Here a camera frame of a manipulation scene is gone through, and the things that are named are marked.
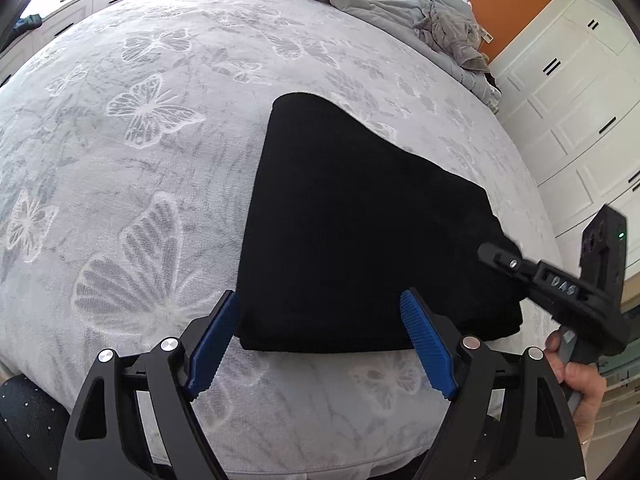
blue textured pad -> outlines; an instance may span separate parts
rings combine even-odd
[[[193,399],[211,386],[239,319],[240,305],[233,293],[222,304],[191,354],[190,374],[184,389]]]
[[[451,400],[458,390],[451,355],[420,303],[408,290],[400,296],[400,316],[431,386]]]

black handle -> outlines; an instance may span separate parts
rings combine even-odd
[[[546,72],[546,74],[552,75],[552,73],[555,72],[556,68],[558,68],[560,65],[562,65],[562,61],[558,61],[555,65],[553,65],[551,70],[549,70],[549,72]]]
[[[602,132],[604,132],[604,130],[606,130],[607,128],[609,128],[616,120],[616,117],[614,116],[612,120],[610,120],[607,124],[605,124],[603,127],[601,127],[600,131],[598,132],[599,134],[601,134]]]
[[[73,27],[74,24],[73,23],[69,23],[65,28],[62,28],[61,30],[57,31],[53,37],[57,38],[60,34],[62,34],[65,30],[69,30],[71,27]]]
[[[558,61],[558,58],[557,58],[557,57],[555,57],[555,58],[554,58],[554,60],[553,60],[551,63],[549,63],[547,66],[545,66],[545,67],[542,69],[542,72],[546,73],[546,71],[547,71],[547,70],[549,70],[549,67],[551,67],[551,65],[553,65],[553,63],[555,63],[556,61]]]

